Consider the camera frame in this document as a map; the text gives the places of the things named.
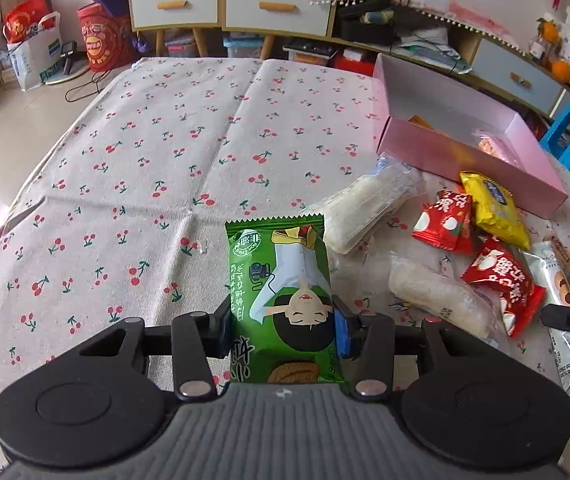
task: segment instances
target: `plastic storage box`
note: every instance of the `plastic storage box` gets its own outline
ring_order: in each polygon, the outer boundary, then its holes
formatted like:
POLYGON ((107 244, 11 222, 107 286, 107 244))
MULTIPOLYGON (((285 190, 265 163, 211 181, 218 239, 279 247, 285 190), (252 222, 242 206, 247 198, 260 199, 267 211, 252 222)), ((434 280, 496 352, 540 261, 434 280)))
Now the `plastic storage box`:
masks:
POLYGON ((169 57, 198 57, 194 35, 191 32, 179 33, 173 38, 165 40, 167 55, 169 57))
POLYGON ((227 48, 227 57, 261 57, 263 38, 223 38, 223 46, 227 48))

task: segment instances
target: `pink box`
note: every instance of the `pink box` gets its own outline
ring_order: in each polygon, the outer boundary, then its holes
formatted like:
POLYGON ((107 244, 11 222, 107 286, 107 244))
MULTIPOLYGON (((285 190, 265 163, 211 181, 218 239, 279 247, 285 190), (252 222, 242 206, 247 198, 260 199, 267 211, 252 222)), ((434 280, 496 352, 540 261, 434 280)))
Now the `pink box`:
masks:
POLYGON ((476 90, 416 64, 379 54, 375 113, 383 129, 378 153, 460 182, 461 171, 483 173, 513 193, 516 205, 542 218, 568 198, 556 171, 520 115, 476 90), (407 120, 418 115, 435 129, 407 120), (476 128, 501 137, 523 169, 478 149, 476 128))

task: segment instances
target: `snack package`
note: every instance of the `snack package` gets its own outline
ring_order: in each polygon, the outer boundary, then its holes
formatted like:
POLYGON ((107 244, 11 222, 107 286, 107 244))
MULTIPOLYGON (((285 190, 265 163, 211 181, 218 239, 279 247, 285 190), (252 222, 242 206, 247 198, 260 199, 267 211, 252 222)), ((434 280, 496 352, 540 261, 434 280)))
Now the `snack package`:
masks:
MULTIPOLYGON (((532 244, 531 251, 524 251, 523 254, 534 282, 547 288, 543 304, 570 306, 568 280, 556 258, 552 242, 536 242, 532 244)), ((570 332, 556 328, 549 330, 561 386, 570 395, 570 332)))
POLYGON ((472 195, 477 227, 521 249, 530 248, 530 237, 507 189, 473 171, 462 171, 460 181, 465 192, 472 195))
POLYGON ((228 222, 225 229, 232 380, 342 381, 323 216, 228 222))
POLYGON ((480 128, 475 129, 472 135, 478 139, 478 149, 482 152, 500 158, 508 164, 522 168, 518 157, 501 137, 481 130, 480 128))
POLYGON ((500 342, 505 329, 494 308, 467 283, 390 253, 389 290, 481 339, 500 342))
MULTIPOLYGON (((7 13, 3 27, 7 43, 20 43, 38 31, 38 22, 49 14, 45 0, 25 0, 7 13)), ((53 19, 43 23, 44 28, 55 26, 53 19)))
POLYGON ((430 128, 430 130, 433 130, 434 127, 428 123, 427 121, 425 121, 421 116, 418 115, 413 115, 411 116, 408 120, 408 123, 412 123, 412 124, 418 124, 419 126, 422 126, 424 128, 430 128))
POLYGON ((512 338, 534 318, 545 295, 545 289, 532 283, 518 259, 495 237, 486 240, 460 278, 470 285, 485 285, 501 293, 503 324, 512 338))
POLYGON ((470 195, 441 190, 437 202, 419 216, 412 237, 448 251, 472 254, 471 214, 470 195))
POLYGON ((325 243, 335 252, 347 254, 383 215, 424 192, 423 176, 417 169, 382 154, 372 174, 360 176, 345 189, 308 206, 305 213, 321 213, 325 243))

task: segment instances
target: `white shopping bag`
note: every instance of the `white shopping bag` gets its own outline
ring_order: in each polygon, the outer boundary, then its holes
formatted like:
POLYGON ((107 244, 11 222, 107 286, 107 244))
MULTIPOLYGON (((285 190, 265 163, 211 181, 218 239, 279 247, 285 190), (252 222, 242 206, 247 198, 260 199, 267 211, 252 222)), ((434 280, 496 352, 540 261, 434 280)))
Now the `white shopping bag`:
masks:
POLYGON ((58 24, 60 13, 51 12, 38 22, 34 36, 21 43, 8 43, 7 48, 16 73, 16 79, 23 90, 42 85, 50 76, 60 70, 61 39, 58 24), (44 28, 43 23, 54 18, 55 25, 44 28))

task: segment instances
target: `cherry print tablecloth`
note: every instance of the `cherry print tablecloth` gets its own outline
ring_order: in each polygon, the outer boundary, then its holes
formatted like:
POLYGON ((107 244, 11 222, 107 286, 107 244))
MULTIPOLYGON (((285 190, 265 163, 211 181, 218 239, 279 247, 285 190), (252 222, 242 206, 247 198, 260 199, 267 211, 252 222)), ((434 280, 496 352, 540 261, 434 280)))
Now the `cherry print tablecloth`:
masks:
MULTIPOLYGON (((227 294, 224 222, 299 214, 369 171, 373 100, 365 76, 277 60, 145 59, 121 74, 34 170, 0 232, 0 391, 125 316, 152 325, 214 310, 227 294)), ((425 180, 431 195, 453 186, 425 180)), ((395 310, 386 261, 393 249, 443 267, 444 253, 410 236, 421 202, 332 263, 354 309, 419 319, 395 310)), ((553 228, 570 248, 570 200, 555 221, 526 221, 533 238, 553 228)), ((513 350, 558 381, 542 326, 513 350)), ((226 361, 210 366, 228 380, 226 361)), ((399 368, 402 386, 412 364, 399 368)), ((172 387, 164 359, 150 377, 172 387)))

